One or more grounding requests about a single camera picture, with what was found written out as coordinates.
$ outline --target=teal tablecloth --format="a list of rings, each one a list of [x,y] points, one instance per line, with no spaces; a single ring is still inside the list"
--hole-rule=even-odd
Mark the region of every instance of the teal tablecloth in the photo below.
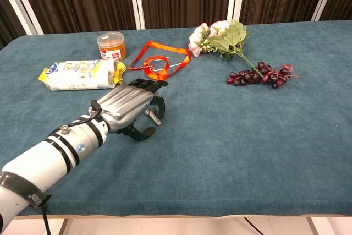
[[[158,92],[162,127],[140,143],[109,135],[49,190],[48,214],[352,215],[352,22],[248,29],[253,62],[291,63],[300,77],[278,90],[234,87],[225,79],[247,68],[240,58],[193,58]],[[125,62],[150,40],[187,47],[192,31],[123,31]],[[99,34],[24,36],[0,51],[1,168],[108,91],[53,92],[37,79],[54,61],[98,58]],[[137,124],[152,123],[142,115]]]

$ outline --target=red lanyard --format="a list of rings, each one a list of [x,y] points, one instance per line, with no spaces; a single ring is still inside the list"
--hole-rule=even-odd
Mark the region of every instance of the red lanyard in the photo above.
[[[171,73],[167,74],[168,70],[169,70],[169,61],[168,61],[168,57],[163,56],[163,55],[154,55],[149,57],[147,60],[144,61],[143,66],[139,66],[139,67],[133,67],[133,64],[135,64],[146,52],[146,50],[148,49],[148,47],[154,47],[157,49],[162,49],[162,50],[166,50],[166,51],[170,51],[170,52],[175,52],[175,53],[181,53],[186,55],[186,57],[184,58],[184,60],[180,63],[179,66],[177,66],[175,68],[175,70],[173,70]],[[155,60],[162,60],[165,62],[165,66],[158,71],[157,73],[154,72],[153,70],[153,66],[152,66],[152,61]],[[153,41],[149,41],[147,42],[147,44],[143,47],[142,51],[139,53],[139,55],[131,62],[131,65],[128,66],[128,69],[130,71],[138,71],[138,70],[142,70],[144,69],[145,74],[152,78],[152,79],[156,79],[156,80],[166,80],[167,78],[169,78],[171,75],[173,75],[174,73],[176,73],[179,69],[181,69],[182,67],[185,67],[189,62],[191,61],[191,54],[187,49],[184,48],[175,48],[175,47],[171,47],[171,46],[167,46],[164,44],[160,44],[160,43],[156,43]]]

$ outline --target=black cable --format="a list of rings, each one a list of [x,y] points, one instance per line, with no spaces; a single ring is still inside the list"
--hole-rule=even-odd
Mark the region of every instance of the black cable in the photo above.
[[[46,233],[47,233],[47,235],[51,235],[49,222],[48,222],[48,217],[46,215],[46,206],[42,207],[42,214],[43,214],[43,219],[44,219],[44,225],[45,225]]]
[[[103,111],[103,109],[100,107],[100,105],[98,104],[98,102],[96,100],[92,100],[91,104],[92,104],[92,110],[96,111],[93,116],[86,118],[86,119],[83,119],[82,121],[77,121],[77,122],[72,122],[72,123],[66,124],[66,126],[73,127],[73,126],[81,125],[81,124],[87,123],[88,121],[91,121],[92,119],[95,119],[96,117],[98,117],[100,115],[100,113]],[[54,134],[58,130],[60,130],[62,126],[65,126],[65,125],[61,125],[60,127],[57,127],[56,129],[54,129],[52,132],[50,132],[49,136]]]
[[[244,218],[248,223],[249,223],[249,225],[251,225],[256,231],[258,231],[258,233],[260,234],[260,235],[264,235],[259,229],[257,229],[257,227],[256,226],[254,226],[253,225],[253,223],[252,222],[250,222],[249,220],[248,220],[248,218]]]

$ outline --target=robotic arm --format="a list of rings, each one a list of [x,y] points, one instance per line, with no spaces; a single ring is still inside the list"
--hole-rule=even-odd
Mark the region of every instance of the robotic arm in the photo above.
[[[90,116],[53,130],[45,140],[8,162],[0,172],[0,234],[28,205],[40,206],[45,191],[98,149],[108,133],[123,133],[138,141],[152,135],[154,127],[140,132],[134,121],[145,111],[161,124],[164,100],[153,93],[166,85],[165,81],[144,79],[119,85],[98,101],[92,100]],[[158,106],[158,116],[147,109],[150,105]]]

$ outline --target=snack bag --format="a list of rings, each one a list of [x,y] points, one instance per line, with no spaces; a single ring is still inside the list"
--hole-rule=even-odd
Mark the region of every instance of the snack bag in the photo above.
[[[125,71],[126,66],[115,60],[54,62],[38,79],[52,91],[113,88],[122,84]]]

